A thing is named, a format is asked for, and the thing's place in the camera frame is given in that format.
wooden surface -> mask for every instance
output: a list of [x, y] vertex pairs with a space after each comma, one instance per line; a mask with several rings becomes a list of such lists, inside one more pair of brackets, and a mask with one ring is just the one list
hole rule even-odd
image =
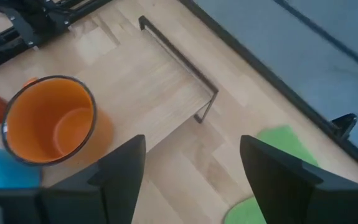
[[[240, 136], [282, 124], [295, 130], [323, 169], [358, 182], [358, 164], [175, 0], [114, 0], [47, 49], [30, 50], [0, 68], [0, 94], [9, 96], [34, 74], [79, 73], [105, 49], [138, 34], [141, 15], [220, 92], [204, 124], [188, 119], [148, 153], [133, 223], [221, 223], [229, 208], [252, 196]], [[53, 60], [43, 62], [45, 55]]]
[[[137, 134], [146, 136], [149, 151], [211, 97], [148, 31], [141, 33], [75, 75], [112, 118], [113, 145], [105, 154]], [[83, 160], [72, 166], [72, 159], [75, 156], [46, 167], [43, 185], [56, 184], [95, 162]]]

gray surface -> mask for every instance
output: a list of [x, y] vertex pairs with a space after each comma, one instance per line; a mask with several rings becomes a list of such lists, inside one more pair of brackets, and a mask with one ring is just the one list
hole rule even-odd
[[358, 0], [290, 0], [287, 2], [358, 53]]
[[[358, 64], [273, 0], [195, 2], [326, 119], [358, 115]], [[347, 41], [358, 46], [356, 38]], [[358, 146], [358, 124], [350, 140]]]

black machine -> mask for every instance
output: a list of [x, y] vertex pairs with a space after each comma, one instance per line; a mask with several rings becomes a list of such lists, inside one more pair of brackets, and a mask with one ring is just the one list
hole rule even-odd
[[[0, 223], [131, 223], [145, 160], [136, 136], [49, 189], [0, 190]], [[267, 224], [358, 223], [358, 184], [242, 136], [245, 173]]]
[[358, 223], [358, 184], [242, 136], [245, 173], [267, 224]]
[[137, 135], [51, 188], [0, 190], [0, 223], [131, 223], [145, 156]]
[[0, 65], [64, 33], [72, 23], [110, 1], [0, 0], [0, 13], [13, 24], [0, 32]]

wooden floor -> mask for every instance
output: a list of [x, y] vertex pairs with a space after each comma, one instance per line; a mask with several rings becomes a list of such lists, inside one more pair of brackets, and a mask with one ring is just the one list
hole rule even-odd
[[[52, 43], [75, 50], [76, 55], [64, 55], [58, 47], [47, 50], [56, 61], [66, 61], [64, 67], [40, 67], [36, 61], [42, 57], [31, 57], [30, 50], [3, 65], [16, 65], [4, 72], [20, 74], [19, 83], [55, 71], [78, 73], [136, 35], [141, 15], [150, 18], [220, 92], [204, 124], [186, 121], [148, 153], [133, 223], [221, 223], [230, 207], [252, 196], [240, 161], [240, 136], [282, 124], [297, 132], [321, 167], [358, 182], [358, 165], [349, 156], [175, 0], [114, 0]], [[77, 62], [74, 57], [81, 57], [82, 64], [70, 64]], [[0, 93], [7, 96], [20, 86], [9, 86], [6, 77], [0, 75]]]

black metal frame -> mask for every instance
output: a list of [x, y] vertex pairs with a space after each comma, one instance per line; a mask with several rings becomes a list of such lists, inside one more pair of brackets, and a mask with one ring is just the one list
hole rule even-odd
[[203, 83], [206, 87], [212, 92], [212, 97], [210, 101], [203, 106], [200, 110], [205, 109], [204, 114], [202, 116], [198, 115], [198, 111], [194, 115], [194, 119], [198, 123], [202, 123], [207, 116], [210, 107], [214, 103], [217, 93], [219, 89], [213, 84], [193, 63], [191, 63], [186, 56], [184, 56], [166, 37], [159, 31], [154, 24], [152, 24], [145, 16], [141, 16], [139, 18], [140, 29], [144, 30], [146, 27], [150, 29], [151, 32], [155, 34], [155, 36], [189, 69], [191, 72]]
[[52, 0], [41, 1], [44, 1], [44, 6], [57, 7], [69, 11], [67, 14], [59, 14], [53, 11], [45, 13], [55, 25], [53, 32], [36, 34], [33, 27], [15, 9], [0, 7], [0, 13], [5, 14], [13, 23], [12, 27], [0, 32], [0, 39], [4, 41], [4, 44], [0, 45], [0, 65], [27, 49], [40, 46], [61, 35], [68, 30], [68, 27], [72, 23], [112, 0], [90, 0], [75, 9], [71, 9], [71, 7], [76, 6], [84, 0], [62, 0], [58, 3], [54, 3]]
[[327, 134], [338, 146], [358, 162], [358, 147], [347, 138], [338, 134], [338, 127], [326, 120], [310, 105], [307, 104], [295, 91], [278, 78], [266, 65], [242, 45], [234, 36], [225, 30], [219, 23], [211, 18], [193, 0], [179, 0], [188, 10], [197, 16], [207, 27], [222, 39], [234, 52], [246, 60], [264, 79], [281, 92], [292, 104], [313, 121], [325, 134]]

